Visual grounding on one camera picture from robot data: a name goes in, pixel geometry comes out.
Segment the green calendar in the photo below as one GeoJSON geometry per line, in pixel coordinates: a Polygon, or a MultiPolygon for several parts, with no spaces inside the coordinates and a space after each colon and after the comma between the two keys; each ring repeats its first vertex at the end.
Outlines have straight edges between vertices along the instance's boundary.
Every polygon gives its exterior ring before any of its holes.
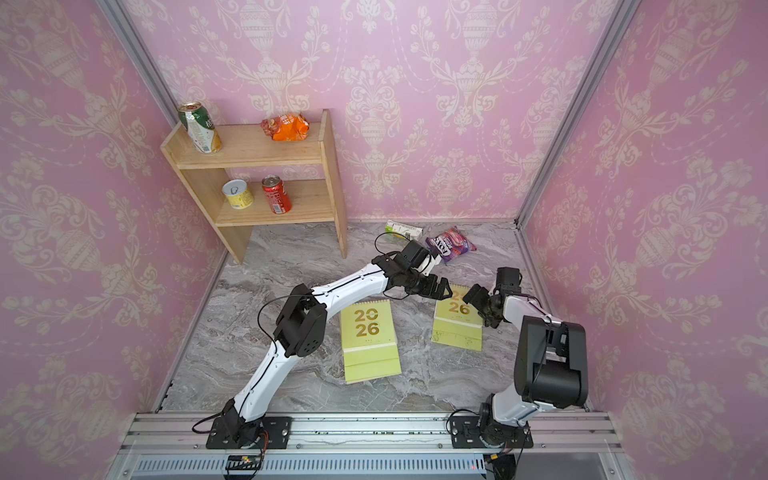
{"type": "Polygon", "coordinates": [[[483,320],[477,309],[463,301],[469,288],[451,284],[452,296],[436,303],[431,340],[434,343],[480,352],[483,320]]]}
{"type": "Polygon", "coordinates": [[[389,300],[362,302],[343,309],[340,327],[348,384],[402,373],[389,300]]]}

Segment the green calendar back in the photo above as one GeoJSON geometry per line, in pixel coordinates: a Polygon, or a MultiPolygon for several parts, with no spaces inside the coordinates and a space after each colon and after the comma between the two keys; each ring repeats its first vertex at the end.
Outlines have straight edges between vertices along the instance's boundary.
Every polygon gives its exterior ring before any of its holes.
{"type": "Polygon", "coordinates": [[[389,300],[362,302],[343,309],[340,327],[348,384],[402,373],[389,300]]]}

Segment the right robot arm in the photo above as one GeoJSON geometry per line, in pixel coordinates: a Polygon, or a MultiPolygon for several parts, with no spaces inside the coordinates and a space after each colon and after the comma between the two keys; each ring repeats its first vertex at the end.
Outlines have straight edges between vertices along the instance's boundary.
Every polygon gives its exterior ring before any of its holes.
{"type": "Polygon", "coordinates": [[[519,269],[500,267],[493,290],[475,284],[463,297],[485,327],[510,323],[519,332],[511,385],[480,407],[480,438],[492,447],[521,442],[535,416],[583,407],[588,398],[585,328],[547,312],[521,284],[519,269]]]}

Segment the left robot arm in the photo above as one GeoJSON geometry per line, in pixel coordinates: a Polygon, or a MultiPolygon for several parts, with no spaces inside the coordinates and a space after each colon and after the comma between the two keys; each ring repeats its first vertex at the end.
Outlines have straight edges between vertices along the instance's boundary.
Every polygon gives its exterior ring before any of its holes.
{"type": "Polygon", "coordinates": [[[322,344],[326,323],[368,297],[401,287],[408,295],[443,300],[449,281],[432,273],[440,255],[411,240],[400,251],[380,254],[360,270],[317,287],[299,284],[283,297],[271,344],[246,385],[213,417],[208,449],[264,448],[264,416],[273,396],[298,361],[322,344]]]}

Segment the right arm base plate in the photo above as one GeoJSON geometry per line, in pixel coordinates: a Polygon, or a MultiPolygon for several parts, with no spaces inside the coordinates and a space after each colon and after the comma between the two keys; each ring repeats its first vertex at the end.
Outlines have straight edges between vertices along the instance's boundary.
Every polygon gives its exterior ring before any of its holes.
{"type": "Polygon", "coordinates": [[[479,415],[453,415],[446,429],[455,449],[529,449],[534,446],[527,428],[482,420],[479,415]]]}

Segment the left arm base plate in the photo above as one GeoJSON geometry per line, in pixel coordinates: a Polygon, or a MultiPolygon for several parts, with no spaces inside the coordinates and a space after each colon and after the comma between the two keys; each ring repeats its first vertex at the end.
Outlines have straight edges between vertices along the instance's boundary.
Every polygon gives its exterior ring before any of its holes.
{"type": "Polygon", "coordinates": [[[266,449],[284,450],[290,439],[292,418],[265,416],[251,422],[217,418],[208,435],[210,450],[266,449]]]}

